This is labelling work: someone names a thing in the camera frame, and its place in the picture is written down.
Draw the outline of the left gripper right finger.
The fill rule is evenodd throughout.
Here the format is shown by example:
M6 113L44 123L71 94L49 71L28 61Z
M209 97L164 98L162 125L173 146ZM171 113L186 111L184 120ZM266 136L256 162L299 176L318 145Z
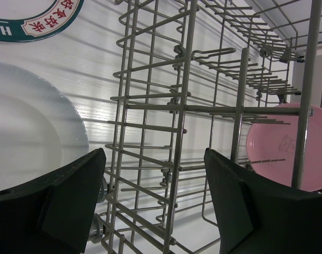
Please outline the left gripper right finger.
M322 194L288 187L204 154L220 253L322 253Z

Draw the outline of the pink plastic plate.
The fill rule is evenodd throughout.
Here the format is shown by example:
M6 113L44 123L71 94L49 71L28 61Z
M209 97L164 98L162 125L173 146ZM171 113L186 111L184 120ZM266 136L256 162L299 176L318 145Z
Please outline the pink plastic plate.
M301 189L322 189L322 108L312 106ZM296 151L298 117L269 115L276 124L253 124L246 138L246 152L254 171L277 183L290 186Z

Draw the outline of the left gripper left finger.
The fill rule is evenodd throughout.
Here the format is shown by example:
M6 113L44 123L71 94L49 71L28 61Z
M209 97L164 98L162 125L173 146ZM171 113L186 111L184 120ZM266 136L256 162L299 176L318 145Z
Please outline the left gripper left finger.
M0 253L84 253L106 165L102 148L0 191Z

